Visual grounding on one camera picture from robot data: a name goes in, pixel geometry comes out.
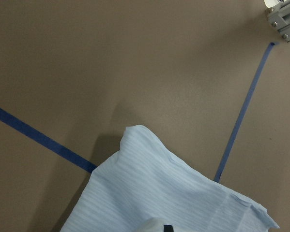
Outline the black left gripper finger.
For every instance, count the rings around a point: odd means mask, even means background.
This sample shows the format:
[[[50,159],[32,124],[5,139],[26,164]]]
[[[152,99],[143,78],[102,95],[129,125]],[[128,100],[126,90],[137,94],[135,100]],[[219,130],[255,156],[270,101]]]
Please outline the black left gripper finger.
[[[172,225],[164,225],[164,232],[172,232]]]

